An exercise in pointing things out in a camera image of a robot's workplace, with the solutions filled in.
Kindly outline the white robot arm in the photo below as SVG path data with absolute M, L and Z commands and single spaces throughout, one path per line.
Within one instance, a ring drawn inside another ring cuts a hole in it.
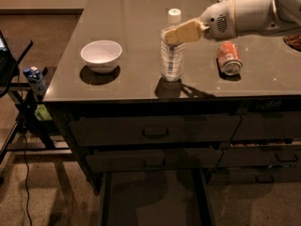
M 280 37 L 298 34 L 301 0 L 221 0 L 200 16 L 167 28 L 168 45 L 206 40 L 230 40 L 246 35 Z

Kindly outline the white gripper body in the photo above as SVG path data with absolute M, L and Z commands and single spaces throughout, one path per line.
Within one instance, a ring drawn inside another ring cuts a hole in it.
M 230 40 L 237 38 L 235 25 L 235 0 L 215 3 L 199 17 L 203 38 L 206 40 Z

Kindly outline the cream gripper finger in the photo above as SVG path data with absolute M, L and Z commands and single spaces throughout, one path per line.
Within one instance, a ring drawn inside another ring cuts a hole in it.
M 168 45 L 198 41 L 208 29 L 209 26 L 205 25 L 204 22 L 198 19 L 192 19 L 167 28 L 163 32 L 163 41 Z

